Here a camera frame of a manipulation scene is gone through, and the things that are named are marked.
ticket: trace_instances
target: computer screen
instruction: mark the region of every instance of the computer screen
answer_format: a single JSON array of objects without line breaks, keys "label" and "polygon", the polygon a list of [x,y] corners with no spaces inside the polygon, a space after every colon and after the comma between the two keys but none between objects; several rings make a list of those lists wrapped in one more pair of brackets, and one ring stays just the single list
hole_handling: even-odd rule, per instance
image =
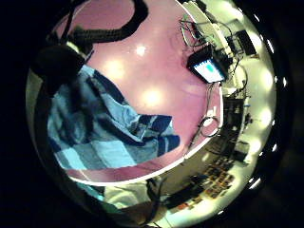
[{"label": "computer screen", "polygon": [[225,81],[228,76],[227,69],[211,45],[191,54],[187,68],[208,84]]},{"label": "computer screen", "polygon": [[213,59],[207,59],[193,66],[194,70],[203,77],[207,83],[215,83],[225,80],[225,76],[219,71]]}]

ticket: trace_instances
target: white light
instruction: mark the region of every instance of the white light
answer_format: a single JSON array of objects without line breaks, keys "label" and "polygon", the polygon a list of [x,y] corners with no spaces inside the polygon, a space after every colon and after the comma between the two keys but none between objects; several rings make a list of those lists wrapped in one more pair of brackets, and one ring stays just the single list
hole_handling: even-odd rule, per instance
[{"label": "white light", "polygon": [[154,107],[162,102],[162,93],[157,89],[146,90],[142,99],[146,106]]},{"label": "white light", "polygon": [[254,183],[249,187],[249,189],[254,189],[255,187],[258,186],[259,183],[260,183],[260,179],[257,179],[256,182],[254,182]]},{"label": "white light", "polygon": [[277,150],[277,145],[275,144],[273,147],[273,152],[275,152]]},{"label": "white light", "polygon": [[271,50],[271,52],[275,53],[274,47],[273,47],[272,43],[270,42],[270,40],[267,40],[267,44],[268,44],[269,49]]},{"label": "white light", "polygon": [[209,158],[209,153],[205,154],[205,155],[201,158],[201,161],[202,161],[202,162],[206,162],[208,158]]},{"label": "white light", "polygon": [[261,120],[259,125],[264,128],[267,127],[272,121],[272,118],[271,110],[269,108],[263,109],[259,114],[259,119]]},{"label": "white light", "polygon": [[119,60],[107,61],[103,72],[110,79],[122,79],[124,77],[124,63]]},{"label": "white light", "polygon": [[251,140],[248,142],[250,144],[250,153],[255,154],[257,151],[259,151],[261,147],[261,141],[260,139]]},{"label": "white light", "polygon": [[286,81],[286,79],[285,78],[283,78],[283,84],[284,84],[284,87],[286,86],[286,84],[287,84],[287,81]]},{"label": "white light", "polygon": [[259,22],[259,18],[255,14],[254,14],[254,16],[255,16],[256,20]]},{"label": "white light", "polygon": [[145,46],[138,46],[136,48],[136,53],[140,56],[144,56],[145,53]]}]

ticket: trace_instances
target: blue striped cloth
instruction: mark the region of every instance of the blue striped cloth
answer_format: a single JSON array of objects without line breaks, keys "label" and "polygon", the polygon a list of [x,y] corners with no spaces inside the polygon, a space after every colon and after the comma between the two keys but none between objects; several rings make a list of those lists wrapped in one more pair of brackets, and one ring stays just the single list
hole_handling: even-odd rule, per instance
[{"label": "blue striped cloth", "polygon": [[180,144],[172,117],[138,114],[113,83],[89,66],[52,98],[47,133],[64,169],[133,166]]}]

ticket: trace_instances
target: fisheye lens view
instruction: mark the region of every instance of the fisheye lens view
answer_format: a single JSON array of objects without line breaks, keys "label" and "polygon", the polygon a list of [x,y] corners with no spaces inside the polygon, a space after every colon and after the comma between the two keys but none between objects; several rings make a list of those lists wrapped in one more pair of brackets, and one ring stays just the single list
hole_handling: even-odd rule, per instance
[{"label": "fisheye lens view", "polygon": [[248,2],[59,4],[23,90],[54,199],[105,227],[243,226],[217,222],[238,220],[288,166],[294,115],[286,48]]}]

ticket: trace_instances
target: desk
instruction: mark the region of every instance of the desk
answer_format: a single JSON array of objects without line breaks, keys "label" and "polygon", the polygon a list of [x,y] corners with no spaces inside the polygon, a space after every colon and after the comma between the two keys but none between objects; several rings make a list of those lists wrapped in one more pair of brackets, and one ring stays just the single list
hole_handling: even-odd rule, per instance
[{"label": "desk", "polygon": [[[158,176],[198,152],[209,139],[200,137],[193,149],[187,146],[205,113],[207,85],[185,66],[192,53],[183,42],[179,20],[186,13],[178,1],[145,0],[147,19],[130,37],[115,43],[94,45],[95,53],[88,65],[108,77],[129,103],[142,114],[163,114],[173,117],[180,146],[152,161],[132,167],[104,170],[68,170],[75,181],[94,185],[117,185]],[[131,1],[91,1],[74,16],[72,28],[120,28],[133,13]],[[57,29],[63,30],[65,23]],[[222,99],[215,84],[210,108],[222,121]],[[211,134],[215,122],[205,127]]]}]

